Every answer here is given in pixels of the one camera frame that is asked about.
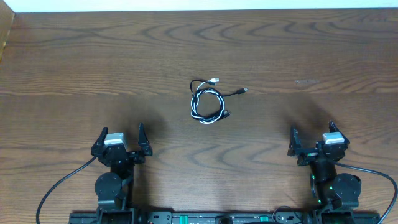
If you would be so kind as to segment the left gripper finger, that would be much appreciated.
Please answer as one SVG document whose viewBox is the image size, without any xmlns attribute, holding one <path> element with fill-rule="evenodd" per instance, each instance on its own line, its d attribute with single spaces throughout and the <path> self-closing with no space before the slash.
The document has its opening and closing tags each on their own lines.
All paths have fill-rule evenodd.
<svg viewBox="0 0 398 224">
<path fill-rule="evenodd" d="M 107 134 L 108 134 L 108 127 L 104 127 L 101 131 L 101 134 L 93 144 L 92 151 L 98 151 L 104 146 L 104 140 Z"/>
<path fill-rule="evenodd" d="M 138 139 L 138 145 L 141 148 L 148 148 L 150 146 L 149 140 L 146 136 L 145 129 L 144 129 L 144 124 L 139 123 L 139 139 Z"/>
</svg>

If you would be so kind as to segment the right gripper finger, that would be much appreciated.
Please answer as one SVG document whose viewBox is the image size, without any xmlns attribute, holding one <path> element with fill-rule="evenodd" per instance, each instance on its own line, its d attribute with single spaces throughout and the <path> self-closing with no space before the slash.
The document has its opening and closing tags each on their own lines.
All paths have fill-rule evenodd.
<svg viewBox="0 0 398 224">
<path fill-rule="evenodd" d="M 292 126 L 290 128 L 290 144 L 289 144 L 289 149 L 290 150 L 296 150 L 296 149 L 301 149 L 302 148 L 302 143 L 299 138 L 299 132 L 298 130 Z"/>
<path fill-rule="evenodd" d="M 328 128 L 330 133 L 339 132 L 340 130 L 337 128 L 335 122 L 330 120 L 328 123 Z"/>
</svg>

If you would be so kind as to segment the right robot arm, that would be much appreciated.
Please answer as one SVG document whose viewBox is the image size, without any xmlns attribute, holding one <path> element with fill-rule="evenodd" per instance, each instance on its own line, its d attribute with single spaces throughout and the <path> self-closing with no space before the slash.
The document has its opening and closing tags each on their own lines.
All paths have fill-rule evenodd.
<svg viewBox="0 0 398 224">
<path fill-rule="evenodd" d="M 287 155 L 297 158 L 298 166 L 311 169 L 310 185 L 318 208 L 303 215 L 303 223 L 354 223 L 353 209 L 359 206 L 361 179 L 348 173 L 338 174 L 336 162 L 345 157 L 350 141 L 333 121 L 329 131 L 314 147 L 303 147 L 298 129 L 290 128 Z"/>
</svg>

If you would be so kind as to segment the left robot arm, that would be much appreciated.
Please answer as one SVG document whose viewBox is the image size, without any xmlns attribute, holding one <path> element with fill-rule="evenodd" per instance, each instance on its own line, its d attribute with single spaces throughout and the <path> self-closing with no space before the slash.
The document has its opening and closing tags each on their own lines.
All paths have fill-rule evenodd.
<svg viewBox="0 0 398 224">
<path fill-rule="evenodd" d="M 104 127 L 91 147 L 91 155 L 110 168 L 95 182 L 98 196 L 97 223 L 140 223 L 140 215 L 132 207 L 130 187 L 134 183 L 134 166 L 143 164 L 153 154 L 144 124 L 139 124 L 139 150 L 128 151 L 123 133 L 108 133 Z"/>
</svg>

